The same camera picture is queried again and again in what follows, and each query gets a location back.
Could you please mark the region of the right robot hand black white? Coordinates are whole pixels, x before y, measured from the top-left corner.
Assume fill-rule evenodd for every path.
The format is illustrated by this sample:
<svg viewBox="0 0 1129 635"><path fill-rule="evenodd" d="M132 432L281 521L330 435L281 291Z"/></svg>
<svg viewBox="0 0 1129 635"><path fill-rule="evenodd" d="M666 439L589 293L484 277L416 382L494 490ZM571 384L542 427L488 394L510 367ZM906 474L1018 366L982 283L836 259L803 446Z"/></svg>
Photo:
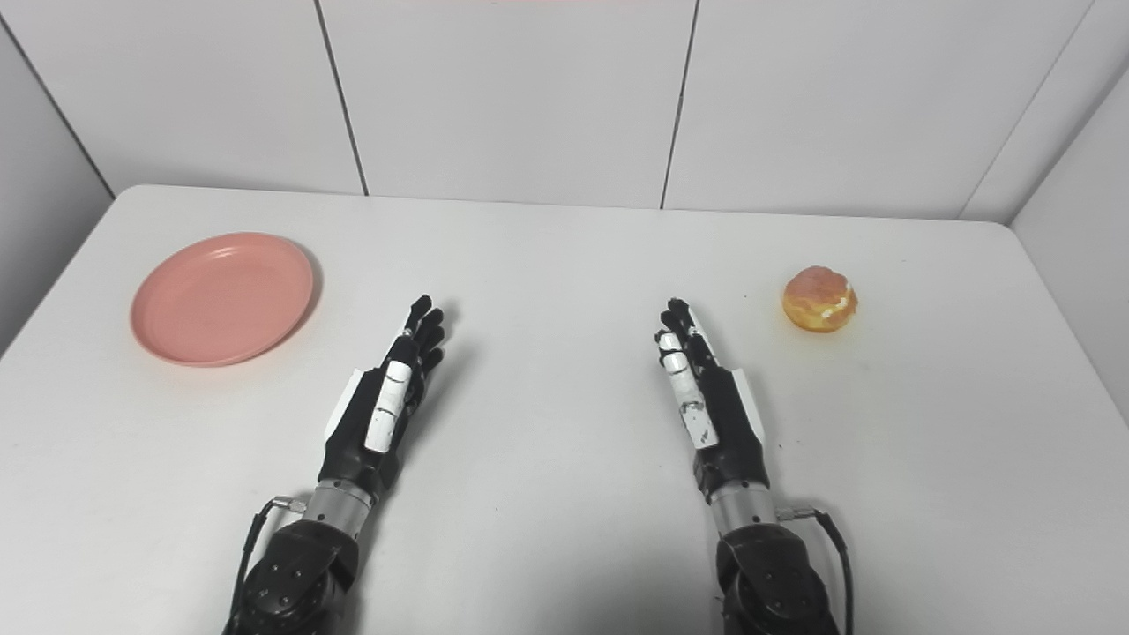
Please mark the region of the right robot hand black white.
<svg viewBox="0 0 1129 635"><path fill-rule="evenodd" d="M758 406L742 369L726 369L686 301L672 298L654 334L683 429L694 450L695 485L706 499L723 487L771 487Z"/></svg>

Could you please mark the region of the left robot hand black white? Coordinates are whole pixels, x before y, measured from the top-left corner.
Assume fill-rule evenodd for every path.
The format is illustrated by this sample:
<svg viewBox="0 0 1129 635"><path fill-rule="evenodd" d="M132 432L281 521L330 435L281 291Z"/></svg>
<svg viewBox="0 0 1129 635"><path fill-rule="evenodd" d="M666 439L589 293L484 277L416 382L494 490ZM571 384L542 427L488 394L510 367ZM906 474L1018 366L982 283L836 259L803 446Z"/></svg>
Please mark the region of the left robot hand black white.
<svg viewBox="0 0 1129 635"><path fill-rule="evenodd" d="M378 501L400 472L400 442L444 359L444 311L421 295L385 358L356 369L329 427L320 480L351 485Z"/></svg>

